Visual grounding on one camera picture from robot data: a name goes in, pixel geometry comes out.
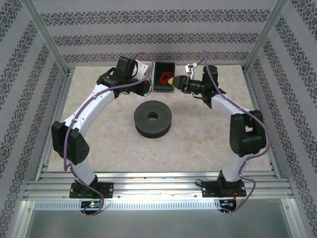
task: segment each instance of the black mounting plate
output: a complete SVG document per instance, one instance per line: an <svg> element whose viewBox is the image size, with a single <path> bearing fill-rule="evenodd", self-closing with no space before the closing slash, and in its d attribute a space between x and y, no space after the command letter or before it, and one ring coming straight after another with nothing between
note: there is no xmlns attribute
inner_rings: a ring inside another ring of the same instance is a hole
<svg viewBox="0 0 317 238"><path fill-rule="evenodd" d="M91 196L83 195L80 191L76 190L78 185L73 182L70 187L69 198L89 198L89 199L98 199L100 196L92 192ZM99 191L104 198L112 198L113 196L113 183L112 182L99 182L97 186L97 191Z"/></svg>
<svg viewBox="0 0 317 238"><path fill-rule="evenodd" d="M241 183L240 188L236 188L237 197L247 196L244 183ZM234 197L234 190L220 191L217 181L202 181L202 194L203 197Z"/></svg>

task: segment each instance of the damask pattern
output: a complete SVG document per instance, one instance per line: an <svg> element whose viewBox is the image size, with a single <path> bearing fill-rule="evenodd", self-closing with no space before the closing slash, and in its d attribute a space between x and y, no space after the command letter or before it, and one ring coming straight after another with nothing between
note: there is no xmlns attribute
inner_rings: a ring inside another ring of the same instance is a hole
<svg viewBox="0 0 317 238"><path fill-rule="evenodd" d="M256 59L254 63L254 69L257 73L262 92L265 96L268 108L270 110L272 119L275 123L275 129L278 133L280 142L282 144L282 148L285 152L285 158L289 164L290 172L293 175L293 179L295 181L295 185L298 188L299 196L302 201L302 204L304 205L304 209L306 210L306 215L307 218L310 220L310 225L312 226L312 231L315 236L317 236L317 220L316 220L316 214L317 214L317 209L316 205L314 204L314 199L310 195L310 190L307 188L308 184L307 181L305 180L305 176L303 174L302 168L299 166L299 162L297 159L297 155L294 152L294 148L292 145L291 138L289 137L287 130L285 129L284 122L281 118L281 113L277 107L278 103L274 99L272 90L268 84L268 80L266 77L266 74L264 73L263 67L259 61L259 59Z"/></svg>
<svg viewBox="0 0 317 238"><path fill-rule="evenodd" d="M47 26L172 23L172 22L265 22L269 9L183 9L42 13Z"/></svg>
<svg viewBox="0 0 317 238"><path fill-rule="evenodd" d="M312 32L314 39L317 40L317 7L312 0L292 0L302 20Z"/></svg>
<svg viewBox="0 0 317 238"><path fill-rule="evenodd" d="M4 39L6 33L11 27L11 24L16 19L18 13L22 9L22 4L19 0L7 0L0 11L0 42Z"/></svg>
<svg viewBox="0 0 317 238"><path fill-rule="evenodd" d="M313 103L316 104L317 108L317 74L314 71L311 63L305 56L304 51L299 45L299 42L295 38L294 33L291 31L285 18L281 16L276 25L276 31L278 32L281 40L284 43L285 48L289 56L291 57L294 66L298 70L299 75L302 77L302 81L309 92Z"/></svg>
<svg viewBox="0 0 317 238"><path fill-rule="evenodd" d="M44 65L49 57L50 51L46 45L43 45L41 51L35 61L31 74L23 89L16 110L13 113L12 121L8 125L6 134L3 137L0 147L0 178L5 170L5 165L11 156L12 147L20 131L20 127L24 120L24 116L29 108L35 88L42 74Z"/></svg>
<svg viewBox="0 0 317 238"><path fill-rule="evenodd" d="M29 165L29 161L32 158L32 152L34 145L36 143L36 138L38 136L41 124L43 122L43 118L45 115L45 111L47 108L47 105L49 103L49 99L52 93L52 90L54 88L54 84L57 78L59 72L59 68L57 64L55 63L52 67L52 70L50 72L49 78L47 80L45 89L43 91L43 94L41 96L40 104L38 105L36 114L34 116L33 123L31 125L31 129L29 131L29 135L27 136L27 141L25 143L25 146L23 148L23 152L21 154L21 158L19 160L19 164L16 168L14 179L11 181L12 185L9 189L9 194L7 195L7 199L4 202L4 209L1 211L1 223L0 223L0 237L5 237L5 233L8 229L8 225L11 221L11 215L13 214L14 207L17 203L18 195L20 192L20 187L23 183L27 167ZM51 127L51 123L48 126L47 133Z"/></svg>
<svg viewBox="0 0 317 238"><path fill-rule="evenodd" d="M3 74L1 75L0 110L2 109L2 105L4 104L6 97L10 92L11 87L13 86L13 82L15 81L15 78L18 75L18 72L20 71L22 63L24 62L25 57L31 48L31 45L34 42L36 35L37 30L32 21L30 21L25 31L23 32L23 35L19 40L18 45L14 49L12 57L6 64L6 68L3 70Z"/></svg>
<svg viewBox="0 0 317 238"><path fill-rule="evenodd" d="M159 33L55 36L57 46L191 44L191 43L254 43L257 33Z"/></svg>
<svg viewBox="0 0 317 238"><path fill-rule="evenodd" d="M115 62L120 56L133 58L136 53L109 53L109 54L77 54L63 55L66 63L81 62ZM209 60L246 60L248 52L206 52ZM190 61L200 60L201 52L157 52L150 53L156 61ZM147 60L145 56L140 56L139 60Z"/></svg>
<svg viewBox="0 0 317 238"><path fill-rule="evenodd" d="M297 131L300 134L300 139L303 141L305 150L311 160L311 164L315 167L315 173L317 173L317 142L315 141L315 137L312 135L313 132L309 128L309 124L306 122L306 117L303 115L301 105L298 103L296 95L293 92L292 85L288 81L286 73L270 40L266 41L263 46L263 50L277 79L277 83L280 86L290 114L293 117Z"/></svg>

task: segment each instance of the wallpaper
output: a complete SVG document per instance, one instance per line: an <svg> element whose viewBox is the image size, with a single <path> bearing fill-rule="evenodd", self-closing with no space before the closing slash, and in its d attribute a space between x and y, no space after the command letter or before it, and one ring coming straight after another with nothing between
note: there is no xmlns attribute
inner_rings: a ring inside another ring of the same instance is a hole
<svg viewBox="0 0 317 238"><path fill-rule="evenodd" d="M317 237L316 12L313 1L290 1L249 72L309 237Z"/></svg>
<svg viewBox="0 0 317 238"><path fill-rule="evenodd" d="M63 74L19 1L0 1L0 238L34 179Z"/></svg>
<svg viewBox="0 0 317 238"><path fill-rule="evenodd" d="M34 1L69 67L114 65L146 51L186 64L245 61L275 0Z"/></svg>

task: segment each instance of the yellow object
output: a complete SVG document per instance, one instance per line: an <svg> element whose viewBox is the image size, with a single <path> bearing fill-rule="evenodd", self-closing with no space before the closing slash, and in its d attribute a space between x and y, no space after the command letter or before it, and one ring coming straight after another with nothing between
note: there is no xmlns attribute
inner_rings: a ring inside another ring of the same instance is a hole
<svg viewBox="0 0 317 238"><path fill-rule="evenodd" d="M174 79L174 77L173 77L173 78L170 78L170 79L168 80L168 83L169 83L170 85L172 85L173 79Z"/></svg>

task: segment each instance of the marble surface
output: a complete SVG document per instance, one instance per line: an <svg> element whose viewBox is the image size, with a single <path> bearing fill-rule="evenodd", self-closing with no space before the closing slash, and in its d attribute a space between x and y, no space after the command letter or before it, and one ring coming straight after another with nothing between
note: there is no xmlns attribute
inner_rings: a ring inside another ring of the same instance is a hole
<svg viewBox="0 0 317 238"><path fill-rule="evenodd" d="M71 115L91 93L98 77L109 67L77 67L71 82L62 120ZM202 66L196 80L202 78ZM175 75L186 74L177 66ZM240 65L218 66L222 90L241 106L253 108ZM158 100L172 111L170 131L158 139L141 136L134 125L135 109L148 100ZM230 123L202 100L175 90L153 92L148 97L120 95L95 120L85 139L94 171L191 172L219 171L233 155L229 146ZM53 151L49 171L62 171L62 158ZM270 170L268 157L251 161L246 170Z"/></svg>

